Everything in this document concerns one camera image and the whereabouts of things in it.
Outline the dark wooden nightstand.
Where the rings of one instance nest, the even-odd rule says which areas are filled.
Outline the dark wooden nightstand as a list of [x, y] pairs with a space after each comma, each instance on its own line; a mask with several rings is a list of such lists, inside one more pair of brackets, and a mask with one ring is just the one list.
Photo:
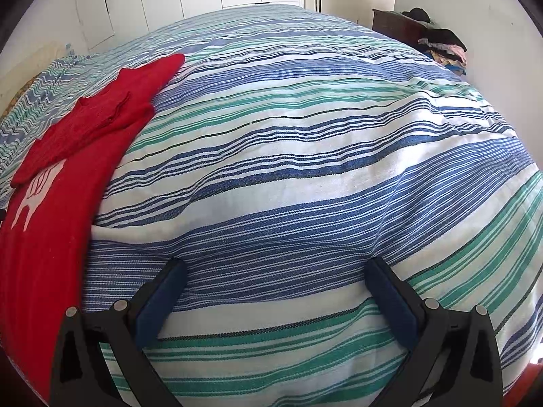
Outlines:
[[427, 35], [428, 27], [397, 12], [374, 8], [373, 16], [373, 31], [398, 40], [412, 48], [417, 48], [419, 40]]

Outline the blue green striped bedspread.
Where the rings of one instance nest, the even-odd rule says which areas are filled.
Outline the blue green striped bedspread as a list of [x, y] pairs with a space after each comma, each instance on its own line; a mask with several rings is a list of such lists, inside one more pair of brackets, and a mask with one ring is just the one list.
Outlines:
[[91, 226], [84, 312], [171, 258], [188, 284], [145, 352], [187, 406], [366, 406], [406, 357], [363, 282], [384, 259], [424, 298], [486, 308], [503, 392], [542, 339], [542, 173], [467, 82], [292, 5], [174, 23], [53, 61], [1, 124], [1, 206], [34, 142], [123, 68], [185, 62]]

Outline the cream padded headboard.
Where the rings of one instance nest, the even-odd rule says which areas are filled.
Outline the cream padded headboard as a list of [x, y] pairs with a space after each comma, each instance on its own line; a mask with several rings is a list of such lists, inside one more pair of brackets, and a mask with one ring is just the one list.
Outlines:
[[1, 114], [9, 101], [35, 75], [39, 75], [56, 59], [62, 58], [72, 52], [70, 44], [63, 45], [50, 42], [36, 52], [31, 53], [22, 62], [18, 63], [5, 76], [1, 77]]

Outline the pile of assorted clothes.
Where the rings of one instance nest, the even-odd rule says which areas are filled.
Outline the pile of assorted clothes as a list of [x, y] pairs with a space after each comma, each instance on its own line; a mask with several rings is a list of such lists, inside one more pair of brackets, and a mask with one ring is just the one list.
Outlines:
[[456, 75], [467, 74], [467, 47], [453, 31], [437, 25], [420, 7], [402, 11], [401, 15], [422, 26], [415, 35], [415, 49]]

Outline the red sweater with white rabbit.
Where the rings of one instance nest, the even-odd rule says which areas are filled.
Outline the red sweater with white rabbit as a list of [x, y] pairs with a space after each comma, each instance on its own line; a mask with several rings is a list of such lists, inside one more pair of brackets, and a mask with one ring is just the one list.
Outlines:
[[153, 98], [184, 62], [174, 53], [121, 69], [32, 144], [10, 182], [1, 225], [1, 345], [45, 400], [62, 318], [82, 300], [91, 226], [105, 189], [155, 115]]

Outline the orange floral bed sheet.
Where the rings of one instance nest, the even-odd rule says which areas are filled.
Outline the orange floral bed sheet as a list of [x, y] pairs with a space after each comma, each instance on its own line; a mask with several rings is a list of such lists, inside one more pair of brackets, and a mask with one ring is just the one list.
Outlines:
[[14, 94], [14, 97], [12, 97], [12, 99], [7, 104], [7, 107], [1, 115], [1, 119], [5, 119], [5, 117], [10, 113], [13, 107], [17, 105], [18, 100], [20, 100], [21, 97], [30, 89], [30, 87], [38, 79], [38, 77], [38, 75], [33, 76], [32, 78], [30, 78], [29, 81], [27, 81], [26, 84], [24, 84], [23, 87], [18, 89], [18, 92]]

